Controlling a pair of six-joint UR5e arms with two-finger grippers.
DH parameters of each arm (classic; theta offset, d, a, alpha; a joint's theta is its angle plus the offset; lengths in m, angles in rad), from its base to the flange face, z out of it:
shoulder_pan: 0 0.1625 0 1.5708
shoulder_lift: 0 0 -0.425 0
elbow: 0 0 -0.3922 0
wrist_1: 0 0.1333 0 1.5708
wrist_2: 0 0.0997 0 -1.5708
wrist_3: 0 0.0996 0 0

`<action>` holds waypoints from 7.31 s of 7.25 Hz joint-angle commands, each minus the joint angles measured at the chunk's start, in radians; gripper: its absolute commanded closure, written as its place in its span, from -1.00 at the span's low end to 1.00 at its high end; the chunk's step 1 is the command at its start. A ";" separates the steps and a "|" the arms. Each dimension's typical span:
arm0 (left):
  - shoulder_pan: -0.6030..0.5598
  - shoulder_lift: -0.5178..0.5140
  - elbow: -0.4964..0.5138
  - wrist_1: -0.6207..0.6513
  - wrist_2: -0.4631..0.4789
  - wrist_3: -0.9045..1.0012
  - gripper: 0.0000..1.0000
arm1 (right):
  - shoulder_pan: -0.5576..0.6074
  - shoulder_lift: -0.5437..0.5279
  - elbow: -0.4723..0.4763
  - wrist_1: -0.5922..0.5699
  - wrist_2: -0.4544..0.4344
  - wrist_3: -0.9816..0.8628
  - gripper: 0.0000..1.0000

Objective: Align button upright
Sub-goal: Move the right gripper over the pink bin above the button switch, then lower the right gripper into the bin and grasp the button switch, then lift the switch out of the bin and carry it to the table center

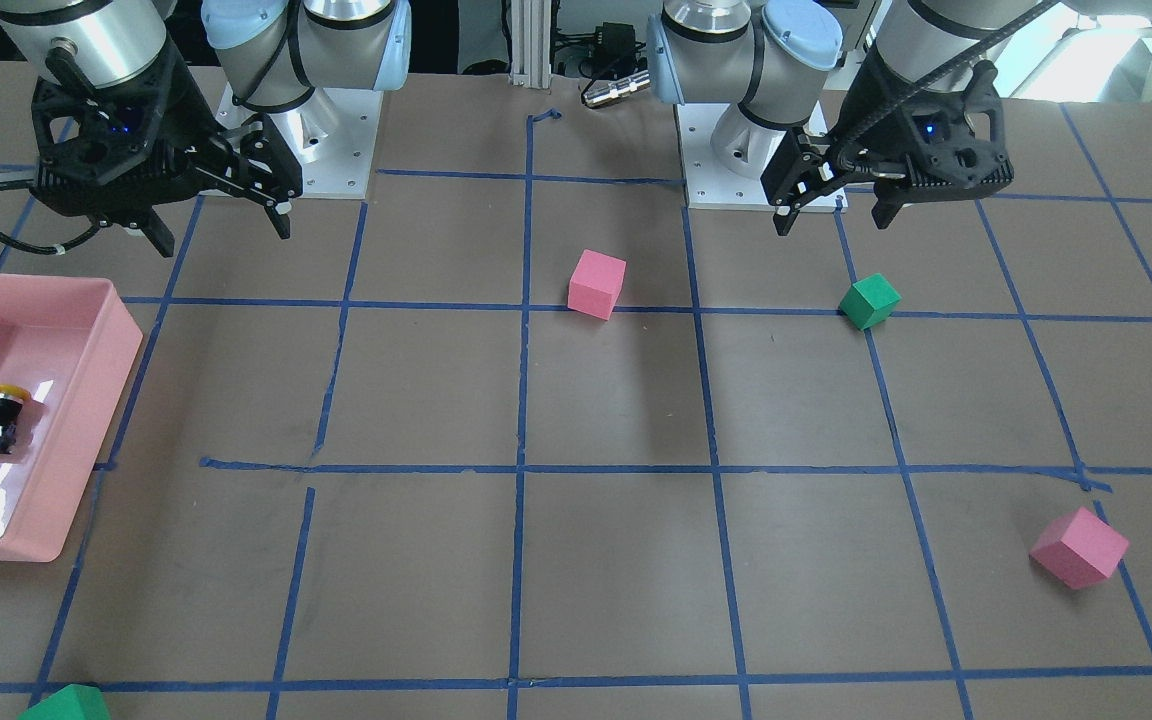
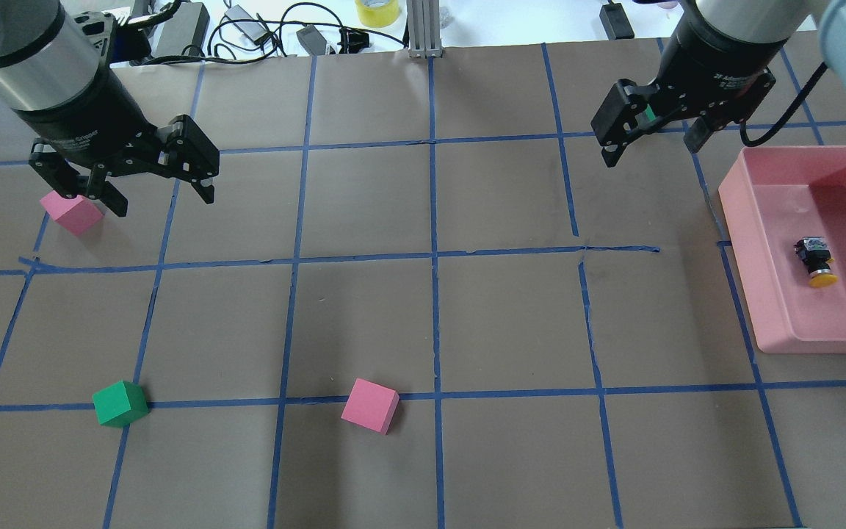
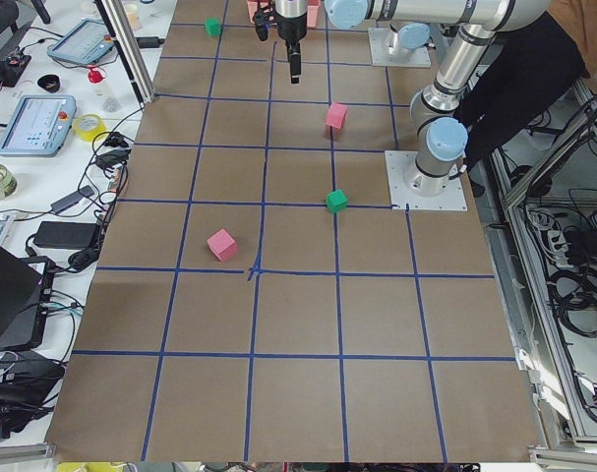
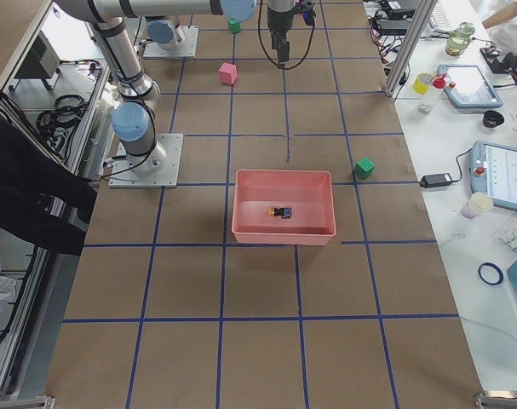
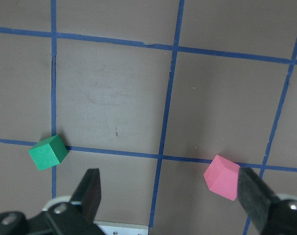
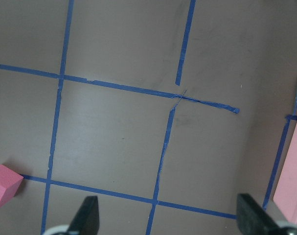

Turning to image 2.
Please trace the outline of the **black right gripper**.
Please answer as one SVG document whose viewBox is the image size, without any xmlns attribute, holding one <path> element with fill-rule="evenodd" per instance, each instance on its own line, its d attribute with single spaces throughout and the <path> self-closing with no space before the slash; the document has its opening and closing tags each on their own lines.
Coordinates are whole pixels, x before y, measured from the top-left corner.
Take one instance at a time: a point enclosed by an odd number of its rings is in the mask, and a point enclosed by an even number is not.
<svg viewBox="0 0 846 529">
<path fill-rule="evenodd" d="M 684 15 L 662 52 L 651 84 L 615 81 L 594 114 L 590 126 L 601 157 L 615 167 L 632 142 L 669 120 L 695 118 L 684 136 L 691 154 L 707 144 L 719 125 L 747 120 L 771 90 L 775 77 L 767 70 L 776 55 L 775 43 L 749 43 L 714 28 L 702 15 Z M 642 123 L 649 105 L 656 116 Z"/>
</svg>

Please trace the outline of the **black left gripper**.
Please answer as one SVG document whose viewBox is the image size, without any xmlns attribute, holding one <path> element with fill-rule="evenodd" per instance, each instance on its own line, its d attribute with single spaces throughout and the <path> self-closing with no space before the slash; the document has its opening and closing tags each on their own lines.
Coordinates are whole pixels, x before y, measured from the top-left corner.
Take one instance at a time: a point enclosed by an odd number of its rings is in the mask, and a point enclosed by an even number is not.
<svg viewBox="0 0 846 529">
<path fill-rule="evenodd" d="M 113 214 L 126 217 L 128 198 L 109 183 L 114 172 L 104 162 L 115 159 L 140 133 L 151 138 L 148 143 L 162 146 L 172 177 L 191 184 L 205 204 L 214 203 L 218 147 L 188 115 L 175 116 L 161 129 L 162 144 L 158 142 L 157 127 L 112 70 L 99 70 L 84 91 L 64 104 L 15 114 L 46 143 L 32 146 L 28 165 L 65 200 L 100 201 Z M 83 174 L 71 163 L 91 170 Z"/>
</svg>

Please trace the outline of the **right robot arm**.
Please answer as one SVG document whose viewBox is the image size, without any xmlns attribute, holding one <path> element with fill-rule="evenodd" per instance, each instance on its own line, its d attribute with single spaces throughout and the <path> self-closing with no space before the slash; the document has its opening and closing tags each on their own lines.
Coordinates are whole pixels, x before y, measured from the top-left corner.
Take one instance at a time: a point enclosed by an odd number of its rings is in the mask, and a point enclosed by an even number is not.
<svg viewBox="0 0 846 529">
<path fill-rule="evenodd" d="M 591 121 L 605 165 L 613 168 L 632 142 L 665 125 L 691 120 L 684 141 L 698 153 L 729 124 L 742 144 L 758 147 L 775 137 L 812 93 L 826 71 L 846 92 L 846 1 L 684 1 L 654 80 L 619 79 Z M 770 64 L 803 21 L 818 30 L 820 64 L 761 137 L 748 119 L 776 83 Z"/>
</svg>

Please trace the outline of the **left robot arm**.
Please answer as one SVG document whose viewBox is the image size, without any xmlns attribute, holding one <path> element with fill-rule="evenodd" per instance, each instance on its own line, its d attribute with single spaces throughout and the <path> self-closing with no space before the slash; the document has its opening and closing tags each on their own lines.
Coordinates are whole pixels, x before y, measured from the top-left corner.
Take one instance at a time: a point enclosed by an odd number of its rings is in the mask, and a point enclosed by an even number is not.
<svg viewBox="0 0 846 529">
<path fill-rule="evenodd" d="M 59 1 L 0 1 L 0 98 L 36 133 L 28 164 L 60 197 L 100 201 L 124 217 L 127 198 L 111 179 L 152 173 L 214 202 L 218 148 L 187 115 L 152 124 L 111 70 L 145 56 L 143 29 L 178 8 L 119 21 L 104 11 L 71 15 Z"/>
</svg>

